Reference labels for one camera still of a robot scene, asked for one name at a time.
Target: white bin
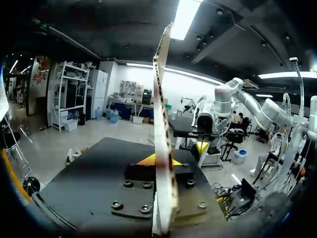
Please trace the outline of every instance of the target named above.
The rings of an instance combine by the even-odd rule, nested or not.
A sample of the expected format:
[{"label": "white bin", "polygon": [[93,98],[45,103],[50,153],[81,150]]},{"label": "white bin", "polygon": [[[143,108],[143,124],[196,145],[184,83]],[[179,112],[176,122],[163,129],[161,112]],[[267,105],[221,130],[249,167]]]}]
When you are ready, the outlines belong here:
[{"label": "white bin", "polygon": [[248,153],[245,153],[244,155],[241,155],[239,152],[241,150],[237,150],[234,152],[235,156],[234,158],[231,160],[232,162],[234,162],[235,164],[239,165],[242,164],[246,161],[246,157]]},{"label": "white bin", "polygon": [[136,116],[133,117],[134,124],[142,124],[142,122],[143,122],[143,117],[136,117]]},{"label": "white bin", "polygon": [[74,120],[74,119],[68,120],[67,123],[65,124],[65,130],[67,130],[68,132],[76,130],[77,124],[78,124],[78,120]]}]

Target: black ceiling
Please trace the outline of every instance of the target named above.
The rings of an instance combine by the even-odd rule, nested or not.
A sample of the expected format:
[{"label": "black ceiling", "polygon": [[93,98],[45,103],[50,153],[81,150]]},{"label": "black ceiling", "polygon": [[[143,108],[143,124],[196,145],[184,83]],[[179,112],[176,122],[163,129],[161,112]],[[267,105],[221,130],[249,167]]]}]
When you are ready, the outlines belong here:
[{"label": "black ceiling", "polygon": [[[37,18],[94,52],[97,60],[152,61],[164,27],[175,18],[178,2],[48,0]],[[289,58],[294,56],[301,70],[308,71],[305,50],[272,0],[204,0],[184,41],[171,42],[167,64],[225,81],[235,76],[248,78],[259,85],[252,94],[270,92],[280,101],[282,93],[289,92],[292,103],[298,104],[298,95],[293,95],[299,94],[295,78],[261,80],[257,75],[292,70]],[[315,86],[314,80],[305,79],[308,103]]]}]

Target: workbench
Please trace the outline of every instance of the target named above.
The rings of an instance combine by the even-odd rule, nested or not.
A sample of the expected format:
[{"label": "workbench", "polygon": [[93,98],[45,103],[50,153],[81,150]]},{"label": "workbench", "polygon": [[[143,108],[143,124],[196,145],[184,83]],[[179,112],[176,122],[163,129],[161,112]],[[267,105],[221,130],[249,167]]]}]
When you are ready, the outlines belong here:
[{"label": "workbench", "polygon": [[[153,109],[154,108],[154,105],[146,105],[146,104],[140,104],[140,103],[127,103],[127,102],[120,102],[120,101],[110,101],[109,102],[109,105],[108,105],[108,108],[110,108],[110,106],[113,104],[113,103],[118,103],[118,104],[124,104],[124,105],[129,105],[129,106],[133,106],[134,107],[134,113],[136,116],[139,116],[142,109],[143,108],[148,108],[148,109]],[[137,112],[137,106],[141,106],[140,109],[139,109],[139,112]]]},{"label": "workbench", "polygon": [[[114,201],[125,201],[126,206],[129,202],[139,202],[141,206],[153,204],[153,194],[144,196],[138,189],[132,189],[127,194],[122,193],[122,188],[126,166],[143,160],[153,154],[154,150],[154,146],[106,137],[64,168],[39,192],[39,195],[51,209],[77,230],[102,228],[102,232],[128,231],[129,234],[139,237],[151,237],[152,219],[134,221],[114,216],[111,213],[111,204]],[[226,219],[213,190],[190,152],[175,150],[174,158],[180,163],[187,163],[194,173],[195,187],[184,189],[178,184],[180,200],[189,195],[193,199],[200,193],[204,195],[208,205],[208,219],[196,226],[213,229],[225,225]],[[52,229],[57,227],[34,201],[28,204],[28,209],[40,223]]]}]

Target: yellow triangle marker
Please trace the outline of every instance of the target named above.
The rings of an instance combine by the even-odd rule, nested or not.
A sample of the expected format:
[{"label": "yellow triangle marker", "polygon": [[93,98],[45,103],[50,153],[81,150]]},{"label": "yellow triangle marker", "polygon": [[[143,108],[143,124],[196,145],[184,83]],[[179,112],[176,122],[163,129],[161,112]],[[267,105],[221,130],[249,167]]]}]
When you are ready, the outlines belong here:
[{"label": "yellow triangle marker", "polygon": [[[144,160],[141,160],[137,165],[155,165],[155,154],[146,157]],[[173,165],[183,165],[180,162],[173,160]]]}]

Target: yellow object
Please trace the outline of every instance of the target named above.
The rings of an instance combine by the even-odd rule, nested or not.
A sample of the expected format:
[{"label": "yellow object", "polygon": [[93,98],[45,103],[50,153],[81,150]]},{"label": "yellow object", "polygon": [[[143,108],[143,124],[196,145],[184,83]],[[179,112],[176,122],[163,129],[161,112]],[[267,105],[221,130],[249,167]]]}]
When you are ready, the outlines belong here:
[{"label": "yellow object", "polygon": [[5,150],[2,149],[2,158],[4,160],[4,163],[6,165],[6,169],[8,170],[9,172],[9,175],[14,183],[14,185],[17,187],[17,189],[19,190],[19,192],[23,195],[23,197],[25,197],[25,199],[30,202],[32,199],[31,197],[26,193],[26,191],[23,189],[22,185],[20,184],[18,178],[16,177],[11,165],[10,165],[10,162],[9,162],[9,159],[8,157],[6,156],[6,153],[5,153]]},{"label": "yellow object", "polygon": [[[155,154],[146,157],[144,160],[141,160],[137,165],[155,165]],[[182,165],[180,162],[173,160],[173,165]]]},{"label": "yellow object", "polygon": [[200,154],[204,153],[208,149],[208,146],[209,142],[196,142],[196,147]]}]

